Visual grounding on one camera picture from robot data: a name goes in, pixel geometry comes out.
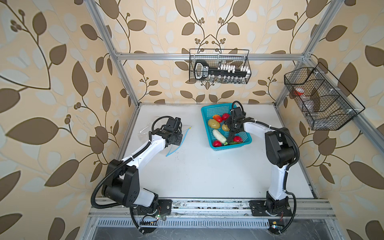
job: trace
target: floral wallpaper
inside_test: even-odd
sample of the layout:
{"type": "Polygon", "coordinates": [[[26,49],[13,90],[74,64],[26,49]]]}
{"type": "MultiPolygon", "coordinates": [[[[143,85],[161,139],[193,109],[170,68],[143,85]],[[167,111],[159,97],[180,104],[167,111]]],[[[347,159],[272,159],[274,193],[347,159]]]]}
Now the floral wallpaper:
{"type": "Polygon", "coordinates": [[[75,239],[134,108],[82,1],[0,12],[0,239],[75,239]]]}
{"type": "Polygon", "coordinates": [[[96,0],[117,51],[302,53],[327,0],[96,0]]]}
{"type": "Polygon", "coordinates": [[[186,61],[123,61],[129,80],[143,103],[273,103],[284,85],[292,61],[250,61],[248,84],[189,80],[186,61]]]}
{"type": "MultiPolygon", "coordinates": [[[[366,106],[361,114],[384,133],[384,2],[344,3],[312,57],[339,77],[366,106]]],[[[338,131],[311,131],[292,96],[279,110],[300,143],[319,196],[329,199],[345,235],[384,239],[384,157],[352,121],[338,131]]]]}

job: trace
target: toy fruit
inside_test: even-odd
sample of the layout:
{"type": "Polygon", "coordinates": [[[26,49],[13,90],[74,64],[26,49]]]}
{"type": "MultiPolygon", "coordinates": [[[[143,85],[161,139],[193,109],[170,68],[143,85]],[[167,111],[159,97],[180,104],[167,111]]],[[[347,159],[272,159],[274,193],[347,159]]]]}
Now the toy fruit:
{"type": "Polygon", "coordinates": [[[214,128],[214,129],[218,129],[218,128],[220,128],[220,123],[218,123],[218,121],[216,121],[215,119],[209,119],[208,120],[208,126],[210,126],[211,128],[214,128]]]}
{"type": "Polygon", "coordinates": [[[243,139],[242,139],[241,137],[239,137],[239,136],[235,136],[235,137],[233,138],[233,141],[234,141],[234,142],[243,142],[243,139]]]}
{"type": "Polygon", "coordinates": [[[221,126],[221,129],[223,129],[223,131],[229,132],[229,128],[226,124],[223,124],[223,126],[221,126]]]}
{"type": "Polygon", "coordinates": [[[219,140],[215,140],[215,141],[213,142],[212,146],[214,146],[214,147],[221,147],[222,144],[221,144],[221,142],[220,142],[219,140]]]}
{"type": "Polygon", "coordinates": [[[223,121],[227,120],[231,115],[229,115],[228,113],[224,113],[223,116],[221,116],[221,119],[223,119],[223,121]]]}
{"type": "Polygon", "coordinates": [[[220,117],[220,115],[214,115],[212,118],[215,119],[217,122],[223,121],[223,119],[220,117]]]}

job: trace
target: white table surface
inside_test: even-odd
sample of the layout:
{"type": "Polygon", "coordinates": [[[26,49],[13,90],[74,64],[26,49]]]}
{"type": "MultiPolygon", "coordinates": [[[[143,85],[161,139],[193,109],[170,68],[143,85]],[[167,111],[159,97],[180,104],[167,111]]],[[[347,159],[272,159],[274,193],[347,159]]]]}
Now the white table surface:
{"type": "MultiPolygon", "coordinates": [[[[192,128],[175,153],[166,157],[168,146],[147,164],[139,175],[140,187],[157,193],[159,197],[265,198],[272,167],[265,155],[265,141],[251,134],[251,144],[213,151],[201,115],[203,106],[141,106],[125,156],[143,144],[138,132],[160,116],[179,117],[183,126],[192,128]]],[[[272,105],[244,105],[244,110],[247,117],[282,127],[272,105]]],[[[162,120],[158,126],[165,124],[167,119],[162,120]]],[[[313,198],[299,163],[290,169],[287,190],[297,198],[313,198]]]]}

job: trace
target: vent grate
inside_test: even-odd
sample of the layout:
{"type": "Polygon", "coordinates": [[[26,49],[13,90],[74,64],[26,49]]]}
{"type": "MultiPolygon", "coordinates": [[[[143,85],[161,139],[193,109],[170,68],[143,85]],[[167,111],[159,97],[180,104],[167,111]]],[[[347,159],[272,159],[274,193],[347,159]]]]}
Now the vent grate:
{"type": "MultiPolygon", "coordinates": [[[[134,227],[130,218],[102,217],[98,227],[134,227]]],[[[167,218],[158,221],[158,226],[146,225],[145,227],[163,228],[269,228],[267,219],[211,219],[201,218],[167,218]]]]}

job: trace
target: clear plastic bag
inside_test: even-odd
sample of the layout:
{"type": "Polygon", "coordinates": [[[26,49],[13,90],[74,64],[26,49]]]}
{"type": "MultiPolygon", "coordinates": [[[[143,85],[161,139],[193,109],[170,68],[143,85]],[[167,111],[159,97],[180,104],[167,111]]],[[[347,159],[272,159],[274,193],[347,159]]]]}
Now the clear plastic bag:
{"type": "MultiPolygon", "coordinates": [[[[153,120],[148,122],[148,124],[146,125],[146,127],[144,129],[142,129],[141,131],[139,131],[137,133],[137,136],[138,136],[139,141],[141,143],[145,143],[148,141],[148,132],[152,130],[152,124],[157,118],[159,118],[159,117],[157,117],[157,116],[154,117],[153,120]]],[[[167,121],[168,121],[167,118],[160,119],[159,121],[156,122],[154,129],[160,128],[162,125],[166,124],[167,121]]],[[[181,131],[183,134],[183,138],[181,140],[181,144],[180,144],[180,146],[171,144],[167,148],[165,148],[165,150],[163,150],[162,152],[164,152],[166,154],[166,157],[171,155],[172,153],[174,153],[176,150],[178,150],[183,145],[184,139],[187,136],[189,130],[191,130],[191,128],[192,128],[192,126],[182,125],[181,131]]]]}

